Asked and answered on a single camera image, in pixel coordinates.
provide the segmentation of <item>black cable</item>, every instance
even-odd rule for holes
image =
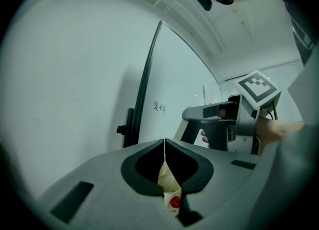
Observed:
[[[273,118],[273,115],[270,113],[270,111],[266,110],[268,112],[268,114],[271,116],[271,119],[274,119]]]
[[[277,112],[276,112],[276,107],[275,107],[275,101],[273,101],[273,109],[274,109],[274,116],[275,116],[275,119],[276,119],[276,120],[278,120]]]

